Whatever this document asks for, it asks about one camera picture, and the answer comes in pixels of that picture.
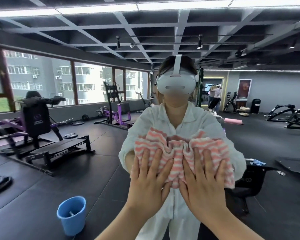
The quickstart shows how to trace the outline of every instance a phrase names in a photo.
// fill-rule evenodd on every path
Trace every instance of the poster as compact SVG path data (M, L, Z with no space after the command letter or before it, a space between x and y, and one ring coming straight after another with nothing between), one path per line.
M247 100L249 96L250 86L251 80L239 80L237 99Z

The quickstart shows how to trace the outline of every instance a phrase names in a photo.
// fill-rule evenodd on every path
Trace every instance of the white vr headset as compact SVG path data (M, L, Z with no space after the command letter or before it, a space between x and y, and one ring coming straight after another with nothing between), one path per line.
M173 71L172 68L157 78L156 86L160 93L181 92L191 94L199 81L198 75L193 75L186 70L180 70L181 56L176 55Z

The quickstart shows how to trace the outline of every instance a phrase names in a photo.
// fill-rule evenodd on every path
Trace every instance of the hand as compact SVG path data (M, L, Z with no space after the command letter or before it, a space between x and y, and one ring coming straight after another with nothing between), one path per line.
M145 150L139 169L138 158L135 157L132 171L127 209L138 214L141 220L153 217L162 207L168 197L172 182L164 184L172 169L173 160L169 160L160 174L157 176L162 150L158 149L148 169L149 150Z
M187 185L179 181L180 193L193 215L203 224L222 218L229 213L224 191L226 162L221 161L217 174L213 170L211 152L204 150L204 170L197 148L194 149L194 170L183 160L184 176Z

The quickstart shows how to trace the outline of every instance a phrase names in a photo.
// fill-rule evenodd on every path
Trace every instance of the cable machine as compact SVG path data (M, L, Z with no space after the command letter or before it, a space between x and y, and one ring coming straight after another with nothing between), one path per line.
M202 89L204 88L204 69L202 67L198 70L199 81L198 81L198 94L195 99L195 106L201 108L202 102Z

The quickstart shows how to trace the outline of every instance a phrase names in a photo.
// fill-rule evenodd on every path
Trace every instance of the pink foam roller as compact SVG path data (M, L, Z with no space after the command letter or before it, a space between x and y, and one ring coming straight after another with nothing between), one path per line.
M242 120L235 120L235 119L225 118L224 122L229 123L229 124L235 124L235 125L243 125Z

